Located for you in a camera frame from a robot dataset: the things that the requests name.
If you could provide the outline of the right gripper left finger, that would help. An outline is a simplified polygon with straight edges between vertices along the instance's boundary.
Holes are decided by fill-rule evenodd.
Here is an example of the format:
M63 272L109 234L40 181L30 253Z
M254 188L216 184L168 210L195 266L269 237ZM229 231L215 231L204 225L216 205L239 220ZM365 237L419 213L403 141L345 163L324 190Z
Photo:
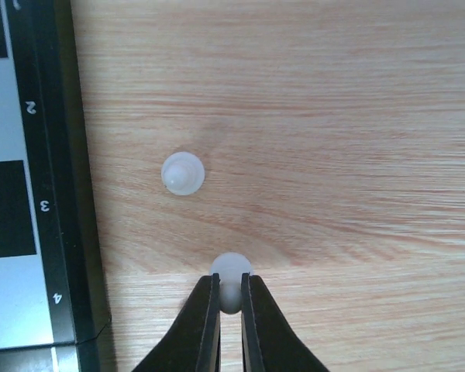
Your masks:
M219 275L201 277L161 341L135 371L220 370Z

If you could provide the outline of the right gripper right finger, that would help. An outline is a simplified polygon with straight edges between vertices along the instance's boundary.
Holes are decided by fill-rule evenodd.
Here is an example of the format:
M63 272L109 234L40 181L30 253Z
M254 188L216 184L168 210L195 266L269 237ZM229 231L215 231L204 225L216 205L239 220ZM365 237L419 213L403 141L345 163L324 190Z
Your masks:
M260 276L242 275L241 296L245 371L329 371L297 337Z

